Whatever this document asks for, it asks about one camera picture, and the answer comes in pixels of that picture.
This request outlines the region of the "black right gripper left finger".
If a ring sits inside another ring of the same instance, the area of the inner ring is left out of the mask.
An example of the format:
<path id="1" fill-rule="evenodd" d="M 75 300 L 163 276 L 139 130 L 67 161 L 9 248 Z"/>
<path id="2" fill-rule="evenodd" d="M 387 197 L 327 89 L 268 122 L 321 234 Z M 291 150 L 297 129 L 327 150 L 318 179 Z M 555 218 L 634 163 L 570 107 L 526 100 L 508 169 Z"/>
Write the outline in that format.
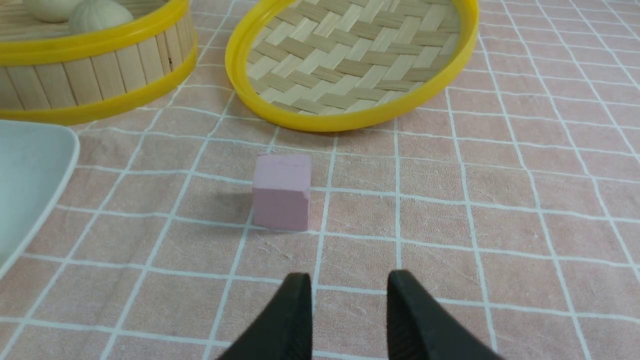
<path id="1" fill-rule="evenodd" d="M 289 273 L 220 360 L 311 360 L 313 299 L 308 273 Z"/>

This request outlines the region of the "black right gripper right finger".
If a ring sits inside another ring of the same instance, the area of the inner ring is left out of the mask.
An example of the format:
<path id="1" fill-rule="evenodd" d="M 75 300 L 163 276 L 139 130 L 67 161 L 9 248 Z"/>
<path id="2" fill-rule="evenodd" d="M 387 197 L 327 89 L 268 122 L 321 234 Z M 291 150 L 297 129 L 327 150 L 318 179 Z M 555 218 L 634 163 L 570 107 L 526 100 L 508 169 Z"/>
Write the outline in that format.
<path id="1" fill-rule="evenodd" d="M 435 300 L 407 269 L 387 278 L 390 360 L 500 360 Z"/>

